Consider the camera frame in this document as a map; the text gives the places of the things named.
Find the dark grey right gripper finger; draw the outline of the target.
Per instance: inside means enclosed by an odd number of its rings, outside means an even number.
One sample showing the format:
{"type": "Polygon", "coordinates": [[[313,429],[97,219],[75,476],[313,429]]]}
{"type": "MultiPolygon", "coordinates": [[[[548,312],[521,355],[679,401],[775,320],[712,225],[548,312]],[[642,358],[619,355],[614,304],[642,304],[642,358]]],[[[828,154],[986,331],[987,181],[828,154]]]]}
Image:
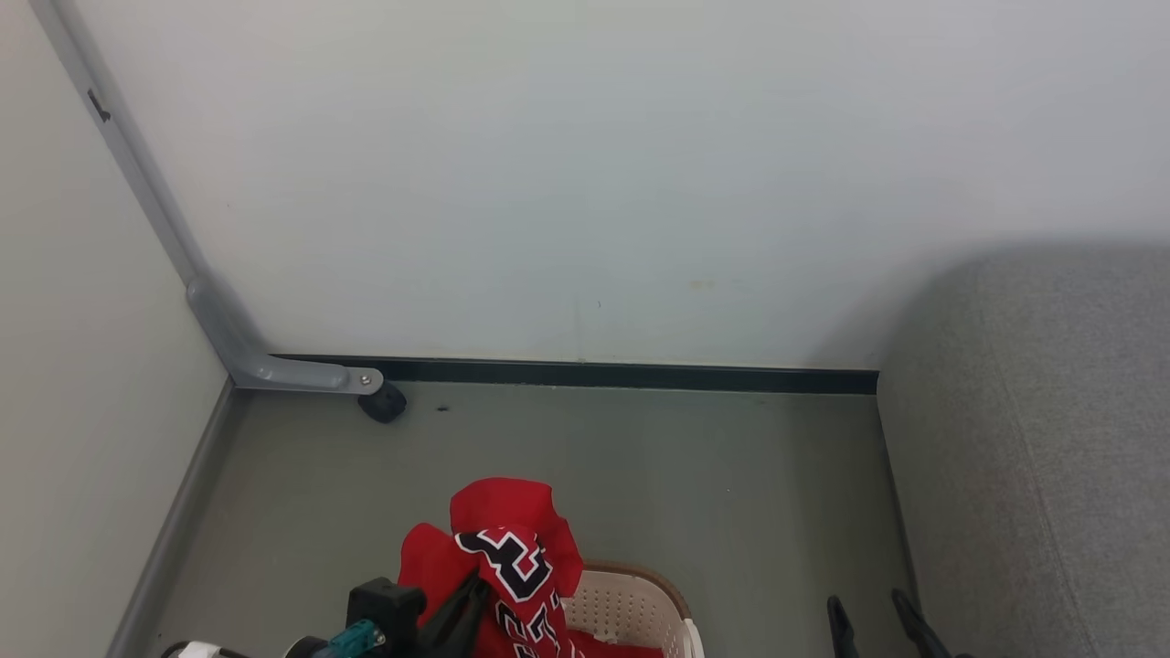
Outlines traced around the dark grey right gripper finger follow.
{"type": "Polygon", "coordinates": [[[837,596],[830,596],[826,608],[833,654],[835,658],[859,658],[856,636],[854,636],[854,628],[846,612],[844,602],[837,596]]]}
{"type": "Polygon", "coordinates": [[[906,636],[918,649],[918,656],[924,658],[952,658],[944,642],[928,624],[922,612],[911,602],[910,595],[903,590],[892,591],[892,603],[899,614],[899,621],[906,636]]]}

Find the black teal left gripper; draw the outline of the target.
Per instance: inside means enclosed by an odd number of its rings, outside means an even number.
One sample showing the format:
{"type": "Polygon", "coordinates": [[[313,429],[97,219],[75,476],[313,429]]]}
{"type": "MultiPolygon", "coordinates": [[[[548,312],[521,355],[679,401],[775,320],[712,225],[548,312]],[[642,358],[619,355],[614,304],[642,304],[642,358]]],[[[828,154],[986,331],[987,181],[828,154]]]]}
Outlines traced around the black teal left gripper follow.
{"type": "Polygon", "coordinates": [[[425,592],[376,578],[347,592],[346,628],[330,640],[304,636],[287,657],[473,657],[493,587],[476,573],[419,630],[425,592]]]}

